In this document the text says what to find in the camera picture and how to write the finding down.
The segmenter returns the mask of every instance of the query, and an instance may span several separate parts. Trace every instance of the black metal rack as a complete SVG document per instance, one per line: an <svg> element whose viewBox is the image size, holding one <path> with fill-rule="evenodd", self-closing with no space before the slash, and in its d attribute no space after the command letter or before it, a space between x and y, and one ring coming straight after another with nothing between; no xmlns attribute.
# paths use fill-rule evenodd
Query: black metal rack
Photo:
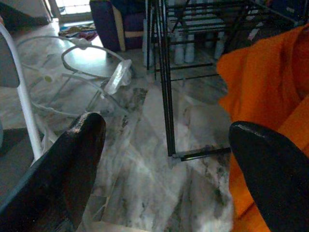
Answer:
<svg viewBox="0 0 309 232"><path fill-rule="evenodd" d="M282 30L289 30L293 27L305 24L308 21L309 3L306 1L304 6L304 15L299 17L296 21L292 18L286 17L264 5L257 4L253 0L231 0L224 2L199 3L190 4L187 0L184 5L168 6L165 0L152 0L147 8L147 70L149 70L149 51L151 44L157 44L159 54L159 69L156 68L156 52L154 51L154 74L160 72L164 118L167 136L168 156L180 158L181 161L204 158L213 155L227 154L231 152L229 147L216 150L208 150L206 148L188 152L176 152L175 134L174 134L174 119L173 119L173 102L171 82L179 81L181 79L171 79L170 72L179 69L207 67L215 65L212 62L184 65L180 67L170 66L169 46L176 44L196 43L198 40L187 40L181 42L171 42L169 34L178 29L181 35L206 33L206 32L221 32L228 34L225 42L224 53L229 49L232 40L240 30L264 29L264 28L280 28ZM254 20L246 20L248 16L255 16ZM208 19L219 17L225 20L224 23L207 23ZM188 21L198 21L198 24L188 24ZM259 22L271 21L271 25L256 26ZM168 28L168 24L173 24L173 28ZM206 39L203 41L218 41L219 38ZM203 78L209 76L218 76L217 73L201 75L195 77L188 77L186 79Z"/></svg>

